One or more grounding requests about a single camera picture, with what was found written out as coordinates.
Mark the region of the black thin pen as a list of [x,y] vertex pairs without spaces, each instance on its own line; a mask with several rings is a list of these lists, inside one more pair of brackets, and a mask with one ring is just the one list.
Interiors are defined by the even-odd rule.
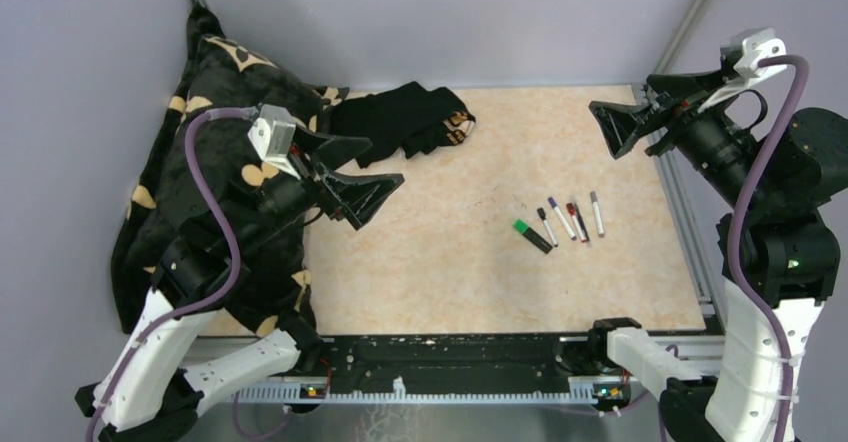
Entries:
[[573,207],[574,207],[574,218],[577,221],[577,225],[578,225],[579,233],[580,233],[580,239],[583,243],[589,243],[590,242],[589,233],[588,233],[585,221],[582,217],[582,213],[579,209],[579,206],[578,206],[577,203],[573,203]]

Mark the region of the white pen with clip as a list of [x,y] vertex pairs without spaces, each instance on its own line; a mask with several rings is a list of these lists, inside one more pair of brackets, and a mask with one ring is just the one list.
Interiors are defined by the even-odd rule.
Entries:
[[552,208],[552,207],[551,207],[551,209],[553,210],[553,212],[555,213],[556,217],[558,218],[558,220],[559,220],[559,221],[560,221],[560,223],[562,224],[563,228],[565,229],[565,231],[566,231],[566,234],[567,234],[568,238],[569,238],[570,240],[572,240],[572,241],[575,241],[575,240],[577,239],[577,234],[576,234],[576,232],[574,231],[574,229],[571,227],[570,223],[568,222],[567,217],[565,216],[565,213],[562,211],[562,209],[561,209],[561,207],[559,206],[559,204],[558,204],[558,207],[557,207],[557,208]]

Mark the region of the black green highlighter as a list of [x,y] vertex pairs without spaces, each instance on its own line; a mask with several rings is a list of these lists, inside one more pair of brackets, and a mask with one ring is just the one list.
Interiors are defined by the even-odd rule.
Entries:
[[553,246],[552,246],[552,245],[551,245],[551,244],[550,244],[550,243],[549,243],[549,242],[548,242],[548,241],[547,241],[547,240],[546,240],[543,236],[541,236],[541,235],[540,235],[537,231],[535,231],[532,227],[531,227],[531,229],[532,229],[532,231],[533,231],[533,234],[532,234],[532,235],[530,235],[529,237],[524,237],[524,236],[522,236],[522,235],[521,235],[521,234],[520,234],[520,233],[519,233],[516,229],[515,229],[515,230],[516,230],[516,231],[517,231],[517,232],[518,232],[518,233],[519,233],[519,234],[520,234],[520,235],[521,235],[524,239],[526,239],[526,240],[527,240],[528,242],[530,242],[530,243],[531,243],[534,247],[536,247],[537,249],[539,249],[539,250],[540,250],[540,251],[542,251],[543,253],[545,253],[545,254],[550,253],[550,252],[553,250]]

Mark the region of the green small cap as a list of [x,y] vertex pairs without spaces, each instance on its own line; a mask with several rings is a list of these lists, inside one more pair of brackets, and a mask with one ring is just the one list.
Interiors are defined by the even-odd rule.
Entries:
[[533,234],[531,227],[521,219],[517,219],[513,223],[513,227],[524,237],[529,237]]

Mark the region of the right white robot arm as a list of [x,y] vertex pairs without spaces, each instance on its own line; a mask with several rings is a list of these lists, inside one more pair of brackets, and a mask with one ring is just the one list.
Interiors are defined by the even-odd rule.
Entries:
[[646,104],[589,106],[612,156],[660,132],[647,154],[679,151],[732,208],[717,227],[727,303],[717,375],[684,365],[629,317],[598,320],[588,334],[589,366],[636,376],[676,441],[795,439],[791,419],[806,339],[833,293],[841,260],[820,207],[847,187],[846,120],[799,107],[809,76],[804,58],[777,56],[757,67],[794,71],[761,139],[727,116],[719,96],[731,84],[725,70],[652,75]]

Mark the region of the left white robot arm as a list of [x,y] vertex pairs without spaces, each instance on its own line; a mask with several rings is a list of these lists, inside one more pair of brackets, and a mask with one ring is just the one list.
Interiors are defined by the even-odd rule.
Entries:
[[197,124],[185,136],[187,192],[177,202],[184,221],[210,216],[211,240],[178,236],[153,273],[141,317],[108,375],[77,393],[88,417],[89,441],[176,441],[225,397],[267,376],[290,370],[308,375],[319,366],[322,341],[297,310],[283,310],[269,334],[212,361],[182,361],[201,331],[247,278],[247,252],[319,208],[354,228],[367,224],[403,183],[398,173],[350,176],[340,172],[365,140],[302,128],[254,127],[250,140],[287,164],[264,182],[251,218],[235,226],[197,156]]

